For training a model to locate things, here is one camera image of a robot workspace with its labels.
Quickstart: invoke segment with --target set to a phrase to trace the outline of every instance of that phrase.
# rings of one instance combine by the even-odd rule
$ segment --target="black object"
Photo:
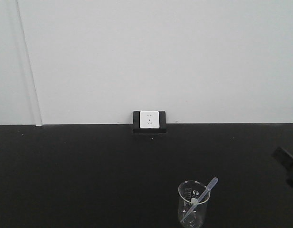
[[[159,128],[140,128],[140,111],[133,112],[133,133],[164,134],[166,133],[166,112],[159,111]]]
[[[293,228],[293,188],[271,156],[293,150],[293,123],[167,127],[0,126],[0,228],[182,228],[178,185],[213,177],[203,228]]]
[[[293,155],[282,147],[278,147],[272,156],[287,170],[288,182],[293,184]]]

